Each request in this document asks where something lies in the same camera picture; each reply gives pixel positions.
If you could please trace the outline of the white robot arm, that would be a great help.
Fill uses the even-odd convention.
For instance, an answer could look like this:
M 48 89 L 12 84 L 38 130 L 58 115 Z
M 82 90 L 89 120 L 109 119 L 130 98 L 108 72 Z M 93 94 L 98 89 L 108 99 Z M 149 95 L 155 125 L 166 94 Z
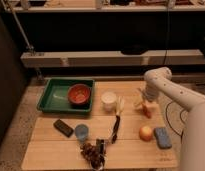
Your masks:
M 205 171 L 205 95 L 171 81 L 172 72 L 160 67 L 145 72 L 142 97 L 153 102 L 162 92 L 187 112 L 179 171 Z

